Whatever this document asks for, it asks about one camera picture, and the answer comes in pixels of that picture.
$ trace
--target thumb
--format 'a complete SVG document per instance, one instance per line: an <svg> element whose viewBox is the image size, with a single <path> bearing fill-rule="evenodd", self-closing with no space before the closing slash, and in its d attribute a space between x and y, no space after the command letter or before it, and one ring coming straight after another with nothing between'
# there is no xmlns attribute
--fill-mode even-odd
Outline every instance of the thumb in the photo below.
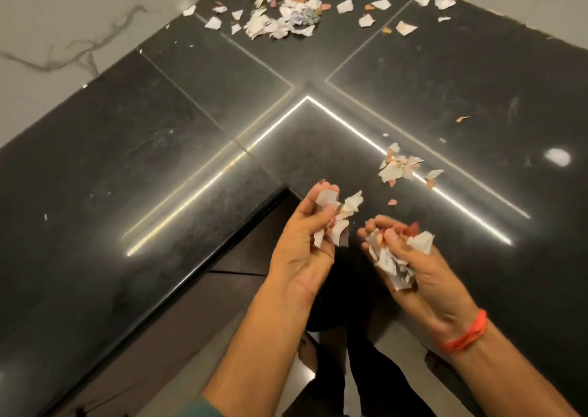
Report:
<svg viewBox="0 0 588 417"><path fill-rule="evenodd" d="M393 228L386 229L384 232L384 239L386 240L386 245L390 251L403 261L408 262L410 267L416 272L425 268L428 255L415 250L404 242L404 240L396 234Z"/></svg>
<svg viewBox="0 0 588 417"><path fill-rule="evenodd" d="M316 233L321 228L327 226L331 217L333 217L335 207L334 205L327 205L318 213L304 219L304 224L309 233Z"/></svg>

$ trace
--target black pants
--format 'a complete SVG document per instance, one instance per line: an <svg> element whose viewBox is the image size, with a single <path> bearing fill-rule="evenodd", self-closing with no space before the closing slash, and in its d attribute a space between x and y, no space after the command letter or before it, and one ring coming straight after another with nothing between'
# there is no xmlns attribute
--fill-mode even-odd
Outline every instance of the black pants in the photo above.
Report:
<svg viewBox="0 0 588 417"><path fill-rule="evenodd" d="M283 417L333 417L343 415L345 376L319 346L318 369ZM401 369L381 354L361 331L347 333L351 373L365 417L435 417L412 390Z"/></svg>

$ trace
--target fingernail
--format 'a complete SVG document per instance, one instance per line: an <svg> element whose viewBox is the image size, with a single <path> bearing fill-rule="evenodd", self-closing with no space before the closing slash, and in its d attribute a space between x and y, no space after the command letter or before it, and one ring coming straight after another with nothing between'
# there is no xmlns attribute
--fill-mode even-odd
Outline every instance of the fingernail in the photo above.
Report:
<svg viewBox="0 0 588 417"><path fill-rule="evenodd" d="M384 232L384 238L386 239L386 242L393 243L398 240L398 235L396 234L393 228L388 228Z"/></svg>

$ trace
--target teal sleeve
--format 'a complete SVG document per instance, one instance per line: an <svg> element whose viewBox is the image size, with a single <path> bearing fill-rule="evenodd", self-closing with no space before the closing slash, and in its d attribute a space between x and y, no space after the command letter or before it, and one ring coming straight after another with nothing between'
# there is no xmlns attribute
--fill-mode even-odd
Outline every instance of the teal sleeve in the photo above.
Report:
<svg viewBox="0 0 588 417"><path fill-rule="evenodd" d="M224 415L204 397L199 397L193 405L180 414L180 417L224 417Z"/></svg>

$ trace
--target person's right hand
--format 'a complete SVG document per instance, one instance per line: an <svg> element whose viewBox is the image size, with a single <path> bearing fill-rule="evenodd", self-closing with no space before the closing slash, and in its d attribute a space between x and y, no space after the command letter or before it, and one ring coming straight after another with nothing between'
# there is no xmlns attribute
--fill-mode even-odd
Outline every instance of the person's right hand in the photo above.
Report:
<svg viewBox="0 0 588 417"><path fill-rule="evenodd" d="M398 229L406 225L380 215L368 220L357 234L365 240L376 228L384 229L387 247L415 271L417 288L395 290L387 273L375 266L394 300L423 324L437 342L446 343L460 337L479 311L466 287L437 248L433 247L430 255L421 253L408 245L404 236L397 235L393 227ZM375 263L369 254L369 245L364 242L362 249Z"/></svg>

